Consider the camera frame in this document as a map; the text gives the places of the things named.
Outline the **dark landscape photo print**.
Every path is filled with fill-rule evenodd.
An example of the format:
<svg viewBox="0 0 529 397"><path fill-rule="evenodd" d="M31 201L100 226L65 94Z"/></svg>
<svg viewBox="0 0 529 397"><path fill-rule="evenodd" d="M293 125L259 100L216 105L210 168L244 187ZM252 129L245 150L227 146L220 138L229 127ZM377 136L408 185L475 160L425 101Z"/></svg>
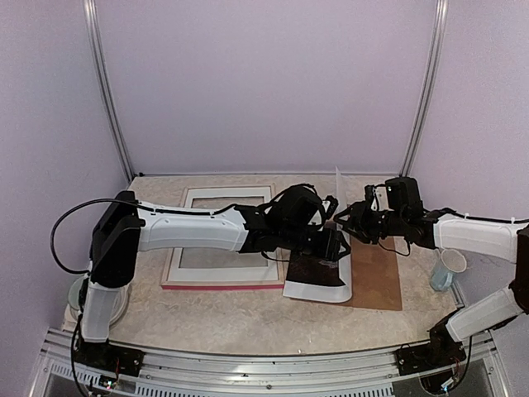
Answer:
<svg viewBox="0 0 529 397"><path fill-rule="evenodd" d="M353 295L350 243L342 227L333 222L327 225L346 244L340 248L337 261L292 253L284 282L283 297L325 304L344 304Z"/></svg>

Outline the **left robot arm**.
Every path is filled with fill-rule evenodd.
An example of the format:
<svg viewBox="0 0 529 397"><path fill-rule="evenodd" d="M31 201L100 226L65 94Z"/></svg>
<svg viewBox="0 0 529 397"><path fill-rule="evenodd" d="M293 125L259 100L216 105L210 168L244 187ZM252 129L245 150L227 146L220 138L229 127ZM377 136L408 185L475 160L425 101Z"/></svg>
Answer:
<svg viewBox="0 0 529 397"><path fill-rule="evenodd" d="M133 280L138 252L212 248L264 256L284 249L334 262L350 254L343 233L325 225L337 205L310 184L290 186L257 206L204 210L143 204L134 192L120 192L93 229L74 360L108 371L142 362L142 351L109 342L112 307L119 289Z"/></svg>

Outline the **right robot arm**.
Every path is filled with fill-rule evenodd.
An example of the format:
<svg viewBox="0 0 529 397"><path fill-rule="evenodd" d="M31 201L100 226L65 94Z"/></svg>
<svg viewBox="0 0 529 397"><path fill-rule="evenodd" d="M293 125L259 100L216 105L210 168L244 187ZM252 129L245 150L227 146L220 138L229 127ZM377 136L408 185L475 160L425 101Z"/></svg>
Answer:
<svg viewBox="0 0 529 397"><path fill-rule="evenodd" d="M446 315L429 330L427 342L395 352L402 375L469 359L474 335L501 328L528 312L528 221L471 216L452 208L427 210L412 177L395 177L380 186L386 209L376 205L377 186L368 185L363 200L334 217L356 240L379 244L387 237L401 237L409 246L436 250L440 256L482 256L514 266L508 285Z"/></svg>

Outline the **clear acrylic glass sheet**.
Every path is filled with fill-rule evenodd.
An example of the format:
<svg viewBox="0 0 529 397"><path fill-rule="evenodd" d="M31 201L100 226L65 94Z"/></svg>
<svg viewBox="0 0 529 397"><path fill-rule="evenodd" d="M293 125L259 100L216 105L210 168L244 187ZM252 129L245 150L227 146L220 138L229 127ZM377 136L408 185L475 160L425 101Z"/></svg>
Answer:
<svg viewBox="0 0 529 397"><path fill-rule="evenodd" d="M192 208L224 208L231 203L256 206L262 204L262 196L250 197L217 197L196 198ZM216 269L216 268L246 268L266 267L267 260L260 254L238 254L234 251L223 251L212 248L184 248L181 254L179 268L183 269Z"/></svg>

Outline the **brown cardboard backing board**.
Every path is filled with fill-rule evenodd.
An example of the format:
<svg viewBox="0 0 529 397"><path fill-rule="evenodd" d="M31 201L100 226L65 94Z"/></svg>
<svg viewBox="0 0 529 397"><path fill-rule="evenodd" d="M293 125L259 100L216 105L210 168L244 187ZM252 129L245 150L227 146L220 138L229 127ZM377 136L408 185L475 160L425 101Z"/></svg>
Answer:
<svg viewBox="0 0 529 397"><path fill-rule="evenodd" d="M338 306L402 311L398 256L350 237L352 297Z"/></svg>

